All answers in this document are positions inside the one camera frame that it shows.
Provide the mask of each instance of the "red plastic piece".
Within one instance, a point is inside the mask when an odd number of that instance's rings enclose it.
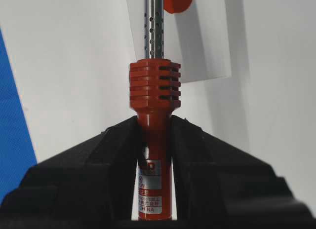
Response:
[[[151,161],[141,164],[140,168],[150,170],[152,162],[161,162],[161,188],[153,190],[145,185],[138,189],[142,198],[139,201],[140,220],[171,219],[170,116],[181,105],[179,68],[179,64],[166,59],[144,59],[130,64],[130,106],[137,112]],[[153,201],[153,206],[160,207],[151,208],[151,202],[142,202],[148,198],[162,198],[162,202]]]
[[[168,13],[181,13],[190,7],[192,0],[164,0],[164,10]]]

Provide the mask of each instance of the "white label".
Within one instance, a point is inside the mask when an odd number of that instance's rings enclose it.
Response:
[[[161,188],[161,161],[146,159],[139,165],[138,172],[139,212],[146,214],[162,213],[162,197],[151,195],[155,190],[161,190]]]
[[[142,213],[162,213],[162,197],[149,197],[138,195],[138,208]]]

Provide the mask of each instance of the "metal barrel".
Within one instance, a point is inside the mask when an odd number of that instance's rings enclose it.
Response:
[[[163,58],[163,0],[145,0],[145,59]]]

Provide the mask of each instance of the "blue surface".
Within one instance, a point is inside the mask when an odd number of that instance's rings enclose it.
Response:
[[[0,30],[0,203],[34,164],[36,157]]]

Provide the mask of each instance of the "white wall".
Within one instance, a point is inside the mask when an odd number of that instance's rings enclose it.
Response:
[[[316,212],[314,1],[226,0],[232,77],[183,84],[175,114],[270,163]],[[0,0],[38,161],[134,114],[126,14],[126,0]]]
[[[226,7],[232,77],[184,84],[175,114],[271,164],[316,212],[315,0]]]

